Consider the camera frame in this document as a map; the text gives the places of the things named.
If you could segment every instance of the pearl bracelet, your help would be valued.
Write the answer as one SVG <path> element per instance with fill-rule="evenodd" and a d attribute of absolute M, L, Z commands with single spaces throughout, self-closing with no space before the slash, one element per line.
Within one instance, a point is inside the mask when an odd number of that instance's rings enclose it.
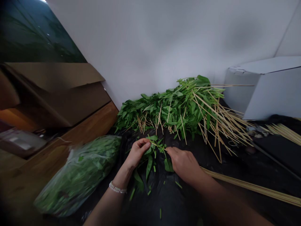
<path fill-rule="evenodd" d="M 115 187 L 115 186 L 112 184 L 112 182 L 113 182 L 113 181 L 110 182 L 109 188 L 111 188 L 114 192 L 121 193 L 121 194 L 126 193 L 126 189 L 120 189 L 120 188 L 117 188 L 117 187 Z"/>

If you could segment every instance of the leafy green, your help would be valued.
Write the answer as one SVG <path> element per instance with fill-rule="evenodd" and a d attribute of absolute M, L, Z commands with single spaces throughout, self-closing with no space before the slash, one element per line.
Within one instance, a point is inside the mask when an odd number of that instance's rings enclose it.
<path fill-rule="evenodd" d="M 153 164 L 153 157 L 151 155 L 148 156 L 148 163 L 146 167 L 146 180 L 148 178 L 148 175 L 150 174 L 151 166 Z"/>
<path fill-rule="evenodd" d="M 137 168 L 134 170 L 134 178 L 136 180 L 138 189 L 140 191 L 144 191 L 144 183 L 143 183 L 142 179 L 140 178 L 140 176 L 138 174 Z"/>
<path fill-rule="evenodd" d="M 167 172 L 174 173 L 174 170 L 172 168 L 172 162 L 169 159 L 164 159 L 164 166 Z"/>
<path fill-rule="evenodd" d="M 178 182 L 175 181 L 175 183 L 176 183 L 181 189 L 183 189 L 182 186 L 181 186 Z"/>
<path fill-rule="evenodd" d="M 224 97 L 221 94 L 223 89 L 211 88 L 209 79 L 201 75 L 196 78 L 179 79 L 178 82 L 176 88 L 167 89 L 165 93 L 155 93 L 151 96 L 141 94 L 142 98 L 138 100 L 124 102 L 115 124 L 116 131 L 124 128 L 139 130 L 138 118 L 141 124 L 144 124 L 145 118 L 147 119 L 148 125 L 145 125 L 145 130 L 155 129 L 155 126 L 158 126 L 159 115 L 161 120 L 159 127 L 162 124 L 163 127 L 172 129 L 175 132 L 175 139 L 179 133 L 184 140 L 188 132 L 194 138 L 200 129 L 198 123 L 203 125 L 204 117 L 207 129 L 210 128 L 210 122 L 215 125 L 217 116 L 210 107 L 217 103 L 218 98 Z M 157 136 L 151 136 L 149 139 L 156 141 Z"/>
<path fill-rule="evenodd" d="M 136 189 L 135 189 L 135 188 L 133 188 L 133 190 L 132 190 L 132 193 L 131 193 L 131 196 L 130 196 L 130 198 L 129 198 L 129 200 L 130 200 L 130 201 L 132 201 L 132 199 L 133 199 L 133 196 L 134 196 L 135 190 L 136 190 Z"/>
<path fill-rule="evenodd" d="M 116 161 L 121 137 L 102 136 L 71 150 L 67 163 L 34 201 L 39 212 L 69 216 L 109 174 Z"/>

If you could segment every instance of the cardboard box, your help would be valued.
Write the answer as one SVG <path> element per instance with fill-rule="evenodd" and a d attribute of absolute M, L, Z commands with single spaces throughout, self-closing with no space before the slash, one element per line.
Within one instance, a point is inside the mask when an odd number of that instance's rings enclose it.
<path fill-rule="evenodd" d="M 245 113 L 244 120 L 266 119 L 273 114 L 301 117 L 301 56 L 281 56 L 230 67 L 225 102 Z"/>
<path fill-rule="evenodd" d="M 20 112 L 45 127 L 73 126 L 111 99 L 89 63 L 5 63 Z"/>

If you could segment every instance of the bag of greens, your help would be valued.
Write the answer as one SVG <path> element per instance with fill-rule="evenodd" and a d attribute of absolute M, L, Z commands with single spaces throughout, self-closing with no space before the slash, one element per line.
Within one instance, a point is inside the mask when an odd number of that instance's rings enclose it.
<path fill-rule="evenodd" d="M 121 137 L 108 135 L 71 148 L 66 164 L 34 201 L 38 211 L 57 217 L 73 214 L 111 171 L 120 142 Z"/>

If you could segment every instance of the wooden surface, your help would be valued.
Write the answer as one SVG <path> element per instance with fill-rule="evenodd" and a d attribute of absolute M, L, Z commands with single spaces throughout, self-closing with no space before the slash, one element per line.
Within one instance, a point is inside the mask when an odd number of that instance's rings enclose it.
<path fill-rule="evenodd" d="M 108 103 L 95 114 L 74 127 L 62 138 L 53 141 L 38 154 L 17 169 L 0 173 L 1 196 L 9 205 L 10 215 L 18 225 L 48 225 L 33 206 L 33 201 L 66 163 L 70 145 L 90 142 L 105 135 L 117 120 L 118 109 L 113 102 Z"/>

